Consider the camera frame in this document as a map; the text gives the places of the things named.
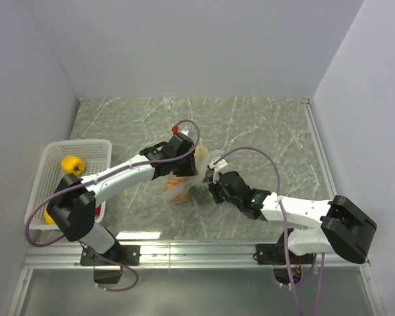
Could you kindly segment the clear plastic bag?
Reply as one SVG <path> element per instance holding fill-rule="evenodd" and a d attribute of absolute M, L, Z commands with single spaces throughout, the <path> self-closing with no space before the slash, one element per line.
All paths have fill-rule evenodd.
<path fill-rule="evenodd" d="M 192 192 L 205 191 L 208 185 L 204 182 L 207 167 L 212 160 L 224 154 L 223 150 L 209 151 L 199 144 L 194 153 L 197 174 L 194 176 L 175 176 L 170 173 L 165 180 L 162 198 L 171 203 L 184 203 L 190 200 Z"/>

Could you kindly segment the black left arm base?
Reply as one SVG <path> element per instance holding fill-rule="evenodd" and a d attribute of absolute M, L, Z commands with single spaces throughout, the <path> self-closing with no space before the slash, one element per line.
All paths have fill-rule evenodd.
<path fill-rule="evenodd" d="M 84 248 L 80 257 L 80 266 L 93 268 L 93 280 L 99 285 L 116 285 L 122 278 L 124 267 L 138 266 L 140 262 L 140 246 L 124 245 L 119 249 L 102 255 L 100 259 L 92 250 Z"/>

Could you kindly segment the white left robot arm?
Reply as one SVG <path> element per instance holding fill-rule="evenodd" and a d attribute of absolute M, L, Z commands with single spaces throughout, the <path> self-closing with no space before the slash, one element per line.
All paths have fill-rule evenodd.
<path fill-rule="evenodd" d="M 197 174 L 194 141 L 175 132 L 168 142 L 145 148 L 131 160 L 95 175 L 80 178 L 63 176 L 47 213 L 64 237 L 91 249 L 103 264 L 120 262 L 119 241 L 95 221 L 95 209 L 118 193 L 170 173 L 177 176 Z"/>

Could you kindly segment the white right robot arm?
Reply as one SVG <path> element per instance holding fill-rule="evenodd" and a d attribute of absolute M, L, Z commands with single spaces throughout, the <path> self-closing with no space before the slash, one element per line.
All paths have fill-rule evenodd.
<path fill-rule="evenodd" d="M 281 197 L 250 188 L 236 171 L 209 169 L 204 181 L 215 203 L 235 205 L 249 219 L 303 227 L 281 236 L 276 254 L 282 262 L 308 253 L 335 253 L 350 263 L 366 262 L 377 224 L 347 197 L 336 195 L 331 201 Z"/>

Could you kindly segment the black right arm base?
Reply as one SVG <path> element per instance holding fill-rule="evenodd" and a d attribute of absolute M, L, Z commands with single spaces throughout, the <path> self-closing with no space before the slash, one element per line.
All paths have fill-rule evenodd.
<path fill-rule="evenodd" d="M 274 266 L 275 280 L 281 286 L 290 287 L 284 246 L 280 244 L 257 244 L 255 249 L 256 251 L 252 257 L 257 264 Z M 289 258 L 294 283 L 296 286 L 301 285 L 313 274 L 317 255 L 309 253 L 298 256 L 289 251 Z"/>

